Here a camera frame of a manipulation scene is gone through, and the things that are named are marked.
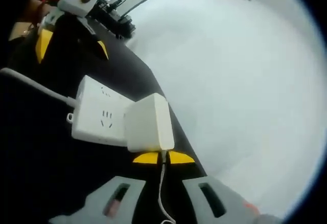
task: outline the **white power strip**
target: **white power strip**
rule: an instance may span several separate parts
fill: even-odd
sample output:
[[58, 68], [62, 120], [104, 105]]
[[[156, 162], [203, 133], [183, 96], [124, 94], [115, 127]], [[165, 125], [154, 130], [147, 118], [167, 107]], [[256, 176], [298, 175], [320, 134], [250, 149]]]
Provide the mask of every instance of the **white power strip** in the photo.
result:
[[85, 76], [79, 85], [76, 103], [74, 113], [67, 115], [74, 139], [127, 146], [124, 114], [133, 101]]
[[175, 146], [168, 102], [159, 94], [134, 102], [85, 76], [75, 103], [74, 112], [67, 115], [74, 139], [133, 152]]

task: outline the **socket holes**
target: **socket holes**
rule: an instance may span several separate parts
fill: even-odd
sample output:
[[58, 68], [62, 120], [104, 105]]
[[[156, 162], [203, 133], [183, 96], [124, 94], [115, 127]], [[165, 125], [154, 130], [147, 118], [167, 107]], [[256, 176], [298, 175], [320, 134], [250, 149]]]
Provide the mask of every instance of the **socket holes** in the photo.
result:
[[110, 97], [110, 94], [107, 94], [106, 92], [103, 91], [103, 87], [101, 87], [101, 91], [102, 91], [102, 94], [105, 95], [105, 96], [109, 96]]
[[103, 117], [104, 117], [104, 114], [106, 114], [106, 117], [109, 116], [109, 112], [108, 112], [108, 111], [103, 110], [103, 111], [102, 111], [102, 116], [103, 116]]
[[118, 212], [120, 207], [120, 203], [122, 202], [128, 188], [130, 187], [129, 184], [122, 183], [120, 184], [113, 195], [110, 197], [106, 207], [103, 210], [103, 214], [107, 217], [114, 218]]
[[66, 120], [68, 123], [72, 124], [74, 120], [74, 115], [72, 113], [68, 113]]

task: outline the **orange object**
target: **orange object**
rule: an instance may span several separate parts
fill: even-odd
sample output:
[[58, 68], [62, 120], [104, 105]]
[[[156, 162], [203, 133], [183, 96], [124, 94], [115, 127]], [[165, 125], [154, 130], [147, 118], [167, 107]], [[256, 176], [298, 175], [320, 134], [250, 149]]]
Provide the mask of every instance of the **orange object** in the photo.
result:
[[244, 206], [250, 208], [256, 215], [260, 215], [260, 211], [255, 205], [245, 201]]

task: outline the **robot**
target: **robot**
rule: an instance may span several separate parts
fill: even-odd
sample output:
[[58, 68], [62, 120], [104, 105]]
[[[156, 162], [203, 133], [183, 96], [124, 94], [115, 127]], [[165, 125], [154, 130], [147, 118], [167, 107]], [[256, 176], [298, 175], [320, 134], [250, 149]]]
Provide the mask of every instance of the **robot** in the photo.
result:
[[115, 10], [121, 1], [117, 0], [113, 4], [109, 4], [107, 0], [59, 0], [57, 7], [42, 19], [39, 26], [39, 39], [35, 49], [38, 62], [42, 62], [55, 31], [56, 23], [63, 17], [73, 17], [76, 20], [75, 24], [81, 26], [79, 38], [85, 40], [87, 44], [90, 42], [98, 44], [108, 59], [104, 44], [97, 38], [87, 19], [91, 18], [98, 21], [111, 31], [117, 39], [131, 38], [135, 30], [135, 25], [131, 23], [131, 17], [128, 15], [121, 17]]
[[[135, 26], [129, 16], [120, 18], [105, 0], [60, 0], [41, 22], [36, 55], [42, 62], [55, 31], [56, 22], [73, 17], [88, 38], [103, 50], [104, 44], [89, 26], [87, 18], [98, 20], [118, 38], [129, 38]], [[280, 223], [273, 216], [260, 215], [243, 197], [200, 170], [189, 155], [174, 150], [139, 154], [130, 168], [87, 196], [85, 205], [71, 215], [49, 220], [52, 224], [132, 223]]]

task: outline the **white floor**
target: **white floor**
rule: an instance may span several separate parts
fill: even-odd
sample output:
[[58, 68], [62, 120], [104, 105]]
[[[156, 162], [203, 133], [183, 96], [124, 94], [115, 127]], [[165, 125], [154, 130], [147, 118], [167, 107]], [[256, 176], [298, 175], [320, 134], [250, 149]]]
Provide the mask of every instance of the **white floor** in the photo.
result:
[[319, 170], [327, 68], [255, 0], [148, 0], [127, 46], [153, 71], [208, 174], [285, 217]]

